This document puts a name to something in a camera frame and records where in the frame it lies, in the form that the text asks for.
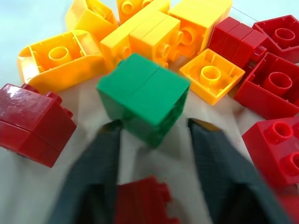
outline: white table surface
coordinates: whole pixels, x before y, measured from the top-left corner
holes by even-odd
[[[118,16],[116,1],[102,2]],[[179,0],[173,0],[171,5],[177,2]],[[299,18],[299,4],[295,2],[235,0],[230,16],[249,26],[257,20],[288,14]],[[64,32],[64,15],[70,5],[71,0],[0,1],[1,87],[6,83],[21,85],[16,67],[19,51],[28,44]],[[95,90],[97,81],[98,78],[89,80],[59,93],[62,105],[74,113],[78,126],[53,168],[0,150],[0,224],[46,222],[70,166],[88,146],[95,132],[109,122]],[[123,132],[119,183],[154,174],[170,187],[174,198],[168,206],[170,216],[176,214],[182,224],[208,224],[209,215],[194,170],[187,117],[203,119],[223,128],[236,149],[250,160],[241,134],[263,118],[229,96],[212,107],[190,92],[182,117],[158,149],[148,150],[140,140]]]

